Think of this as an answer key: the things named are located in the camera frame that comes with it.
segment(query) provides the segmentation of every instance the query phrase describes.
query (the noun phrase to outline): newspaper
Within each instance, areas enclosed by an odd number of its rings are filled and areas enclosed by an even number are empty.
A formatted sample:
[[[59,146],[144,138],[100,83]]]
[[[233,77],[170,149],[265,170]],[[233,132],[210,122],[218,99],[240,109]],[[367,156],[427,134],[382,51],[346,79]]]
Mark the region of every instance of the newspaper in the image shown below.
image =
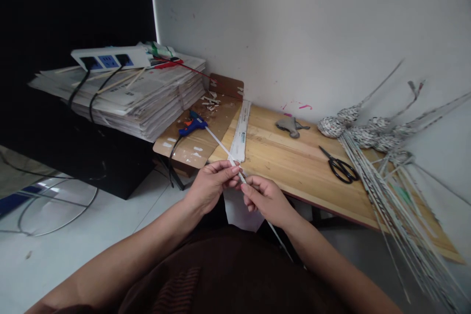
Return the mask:
[[[176,55],[196,71],[205,68],[203,59]],[[84,75],[85,71],[80,67],[41,71],[29,85],[60,97],[66,103]],[[90,74],[74,97],[72,109],[77,114],[89,119],[90,102],[107,78],[103,73]],[[144,72],[122,70],[105,87],[117,82],[120,83],[94,100],[94,121],[150,142],[154,142],[185,109],[204,95],[201,75],[182,66]]]

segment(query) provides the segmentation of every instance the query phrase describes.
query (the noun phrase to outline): blue hot glue gun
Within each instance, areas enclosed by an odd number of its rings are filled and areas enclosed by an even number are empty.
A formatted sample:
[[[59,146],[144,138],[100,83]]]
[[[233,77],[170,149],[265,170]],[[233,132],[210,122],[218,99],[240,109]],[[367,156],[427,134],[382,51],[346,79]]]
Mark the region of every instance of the blue hot glue gun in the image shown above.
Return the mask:
[[[204,129],[208,126],[208,123],[203,120],[197,113],[193,110],[190,110],[190,118],[192,118],[189,122],[185,122],[187,125],[186,128],[178,130],[180,136],[188,136],[192,131],[195,129]]]

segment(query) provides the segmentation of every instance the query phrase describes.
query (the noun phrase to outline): brown shirt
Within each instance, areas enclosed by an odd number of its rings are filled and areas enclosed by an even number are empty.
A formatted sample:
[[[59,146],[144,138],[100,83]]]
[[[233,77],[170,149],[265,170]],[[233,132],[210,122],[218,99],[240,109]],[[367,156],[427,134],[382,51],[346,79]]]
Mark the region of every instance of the brown shirt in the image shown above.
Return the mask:
[[[252,232],[189,237],[119,304],[130,313],[349,313],[322,281]],[[92,313],[88,307],[58,313]]]

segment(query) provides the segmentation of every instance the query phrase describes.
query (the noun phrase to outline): power strip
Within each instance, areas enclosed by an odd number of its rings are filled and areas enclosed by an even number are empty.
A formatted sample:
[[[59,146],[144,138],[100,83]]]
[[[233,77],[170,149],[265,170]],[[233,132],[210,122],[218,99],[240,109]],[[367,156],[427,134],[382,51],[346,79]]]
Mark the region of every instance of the power strip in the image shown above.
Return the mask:
[[[123,68],[138,69],[150,67],[149,54],[144,47],[108,47],[108,48],[94,48],[94,49],[75,49],[70,55],[77,63],[85,70],[87,70],[83,58],[95,58],[96,63],[91,67],[91,72],[105,72],[116,70],[121,65],[116,55],[125,54],[129,58],[129,62]]]

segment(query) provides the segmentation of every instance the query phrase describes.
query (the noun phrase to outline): white ruler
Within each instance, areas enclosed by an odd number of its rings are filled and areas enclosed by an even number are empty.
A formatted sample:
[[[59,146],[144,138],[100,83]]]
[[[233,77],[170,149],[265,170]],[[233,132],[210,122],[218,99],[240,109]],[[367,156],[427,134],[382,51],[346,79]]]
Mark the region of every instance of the white ruler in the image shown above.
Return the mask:
[[[236,161],[245,161],[245,138],[249,124],[250,106],[252,102],[244,100],[240,109],[239,121],[235,129],[234,140],[231,145],[231,155]]]

